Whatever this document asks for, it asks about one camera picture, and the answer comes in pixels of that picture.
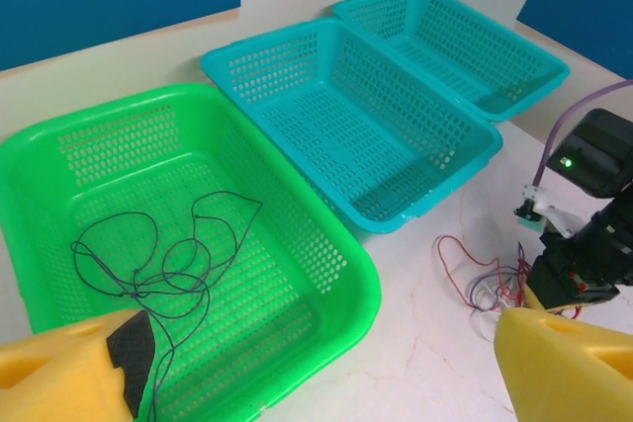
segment basket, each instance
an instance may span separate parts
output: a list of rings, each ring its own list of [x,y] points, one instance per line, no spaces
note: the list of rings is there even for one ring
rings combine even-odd
[[[202,66],[349,227],[370,233],[424,214],[501,148],[490,123],[335,19],[234,43]]]
[[[345,0],[333,10],[491,121],[524,112],[570,72],[560,59],[458,0]]]
[[[27,128],[0,146],[0,223],[36,332],[136,305],[78,279],[70,246],[87,226],[116,213],[148,213],[159,229],[155,255],[163,256],[189,235],[196,197],[218,190],[257,200],[261,210],[231,267],[220,262],[208,275],[226,270],[211,288],[202,326],[176,350],[156,398],[158,422],[251,420],[353,347],[380,305],[373,263],[283,154],[208,86],[115,101]],[[252,203],[233,197],[204,207],[218,218],[199,223],[198,238],[222,260],[234,244],[221,219],[241,235]],[[156,237],[150,227],[131,218],[103,221],[85,239],[123,274],[146,259]],[[189,259],[187,246],[180,251],[167,265]],[[86,280],[109,285],[89,264],[80,262]],[[156,296],[151,303],[180,314],[190,300]],[[167,323],[175,341],[200,311]],[[156,365],[167,343],[152,326]]]

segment black robotic camera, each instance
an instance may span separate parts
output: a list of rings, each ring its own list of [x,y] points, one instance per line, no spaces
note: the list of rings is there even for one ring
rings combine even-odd
[[[633,285],[633,123],[590,111],[561,142],[547,167],[595,198],[613,198],[571,236],[551,224],[526,286],[546,310],[608,301]],[[515,213],[540,216],[533,203]]]

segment white table surface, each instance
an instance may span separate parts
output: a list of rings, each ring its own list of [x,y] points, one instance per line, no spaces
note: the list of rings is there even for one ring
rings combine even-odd
[[[440,234],[465,240],[483,260],[515,264],[516,241],[528,261],[541,252],[538,234],[516,222],[542,144],[510,123],[499,126],[503,150],[462,189],[399,231],[364,245],[378,268],[383,302],[370,333],[275,407],[262,422],[515,421],[493,345],[479,335],[477,315],[450,286],[433,248]],[[588,218],[604,203],[546,172],[542,184],[559,208]],[[481,272],[446,243],[455,279],[465,287]],[[587,308],[580,320],[633,333],[633,289]],[[0,238],[0,343],[30,334],[6,246]],[[492,335],[494,327],[484,322]]]

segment green plastic basket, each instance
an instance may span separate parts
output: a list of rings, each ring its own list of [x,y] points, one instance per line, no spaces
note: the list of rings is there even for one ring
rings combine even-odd
[[[354,346],[380,306],[369,256],[281,152],[211,87],[122,99],[0,145],[0,224],[35,332],[136,305],[78,279],[70,243],[86,226],[117,212],[150,213],[161,255],[187,236],[192,202],[217,190],[263,206],[211,290],[210,313],[176,352],[156,399],[158,421],[251,420]],[[217,206],[242,225],[252,215],[232,201]],[[138,267],[154,239],[147,226],[104,225],[91,245],[117,272]],[[228,245],[216,228],[200,232],[214,252]],[[92,275],[83,269],[91,282],[104,279],[96,266]],[[166,312],[185,303],[153,302]],[[157,360],[167,343],[152,324]],[[177,339],[186,327],[177,320],[168,328]]]

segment white wall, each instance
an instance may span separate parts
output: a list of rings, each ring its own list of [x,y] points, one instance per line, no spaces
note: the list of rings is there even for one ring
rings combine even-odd
[[[339,0],[241,0],[234,11],[0,73],[0,140],[64,113],[177,82],[203,82],[206,51],[310,20]]]
[[[309,20],[336,1],[242,0],[235,11],[0,73],[0,140],[35,122],[107,100],[175,82],[205,81],[198,65],[202,53],[240,38]],[[571,66],[572,74],[561,89],[514,120],[541,140],[569,105],[621,79],[515,22],[525,0],[464,1]],[[633,88],[595,104],[633,120],[629,103],[633,103]]]

